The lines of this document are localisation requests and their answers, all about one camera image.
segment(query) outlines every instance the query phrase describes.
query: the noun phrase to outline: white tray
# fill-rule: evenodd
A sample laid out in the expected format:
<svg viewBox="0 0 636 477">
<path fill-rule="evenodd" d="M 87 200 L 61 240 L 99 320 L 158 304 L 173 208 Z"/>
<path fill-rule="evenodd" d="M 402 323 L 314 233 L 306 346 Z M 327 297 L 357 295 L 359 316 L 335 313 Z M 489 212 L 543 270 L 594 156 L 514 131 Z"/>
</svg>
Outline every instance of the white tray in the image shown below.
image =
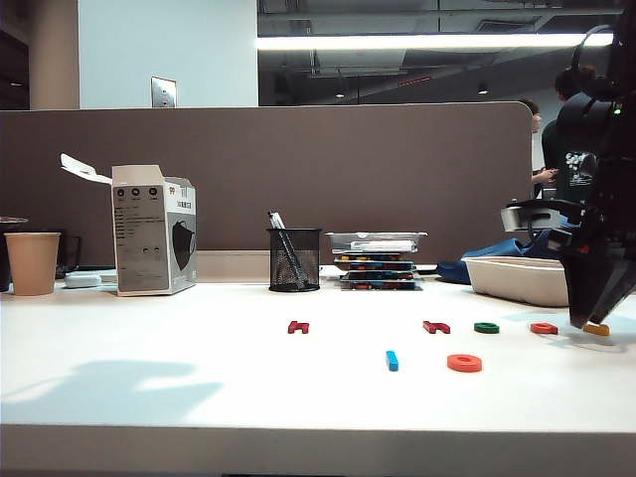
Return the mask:
<svg viewBox="0 0 636 477">
<path fill-rule="evenodd" d="M 538 306 L 568 306 L 563 266 L 557 260 L 514 256 L 463 258 L 477 293 Z"/>
</svg>

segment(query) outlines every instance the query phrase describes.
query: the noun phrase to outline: yellow block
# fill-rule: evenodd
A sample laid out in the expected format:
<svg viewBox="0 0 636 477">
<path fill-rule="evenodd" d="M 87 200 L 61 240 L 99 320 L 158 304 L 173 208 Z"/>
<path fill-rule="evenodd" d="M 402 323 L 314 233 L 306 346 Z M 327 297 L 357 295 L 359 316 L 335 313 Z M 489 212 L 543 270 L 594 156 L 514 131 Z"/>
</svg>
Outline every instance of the yellow block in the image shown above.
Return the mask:
<svg viewBox="0 0 636 477">
<path fill-rule="evenodd" d="M 587 323 L 583 326 L 583 331 L 599 336 L 609 336 L 609 326 L 607 325 L 594 325 L 593 323 Z"/>
</svg>

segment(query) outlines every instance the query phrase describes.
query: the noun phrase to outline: orange ring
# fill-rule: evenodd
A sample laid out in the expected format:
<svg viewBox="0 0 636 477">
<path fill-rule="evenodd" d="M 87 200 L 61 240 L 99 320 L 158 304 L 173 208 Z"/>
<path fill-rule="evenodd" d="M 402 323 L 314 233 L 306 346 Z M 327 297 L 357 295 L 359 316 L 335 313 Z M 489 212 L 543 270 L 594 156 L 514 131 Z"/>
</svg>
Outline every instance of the orange ring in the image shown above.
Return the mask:
<svg viewBox="0 0 636 477">
<path fill-rule="evenodd" d="M 533 323 L 530 325 L 530 331 L 538 335 L 557 335 L 558 328 L 550 323 Z"/>
<path fill-rule="evenodd" d="M 471 355 L 450 355 L 446 359 L 448 368 L 461 373 L 481 371 L 481 360 Z"/>
</svg>

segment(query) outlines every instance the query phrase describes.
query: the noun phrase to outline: wall plate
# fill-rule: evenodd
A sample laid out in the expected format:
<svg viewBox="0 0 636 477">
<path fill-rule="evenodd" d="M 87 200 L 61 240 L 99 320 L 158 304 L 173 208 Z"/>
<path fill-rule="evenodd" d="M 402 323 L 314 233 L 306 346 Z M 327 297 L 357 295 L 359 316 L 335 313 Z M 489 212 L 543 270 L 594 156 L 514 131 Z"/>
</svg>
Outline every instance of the wall plate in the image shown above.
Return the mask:
<svg viewBox="0 0 636 477">
<path fill-rule="evenodd" d="M 177 82 L 152 77 L 150 80 L 152 107 L 177 107 Z"/>
</svg>

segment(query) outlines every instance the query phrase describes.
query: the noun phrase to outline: cubicle partition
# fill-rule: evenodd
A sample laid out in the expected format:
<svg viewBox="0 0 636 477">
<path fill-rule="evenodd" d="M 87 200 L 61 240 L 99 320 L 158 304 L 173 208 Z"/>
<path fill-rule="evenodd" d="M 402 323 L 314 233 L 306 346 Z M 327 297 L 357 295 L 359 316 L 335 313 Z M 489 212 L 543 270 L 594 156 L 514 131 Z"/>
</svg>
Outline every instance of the cubicle partition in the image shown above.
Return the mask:
<svg viewBox="0 0 636 477">
<path fill-rule="evenodd" d="M 515 102 L 0 112 L 0 214 L 82 236 L 85 264 L 114 263 L 109 190 L 63 152 L 190 179 L 199 250 L 268 249 L 277 210 L 292 228 L 428 232 L 414 259 L 455 259 L 504 239 L 500 209 L 531 190 Z"/>
</svg>

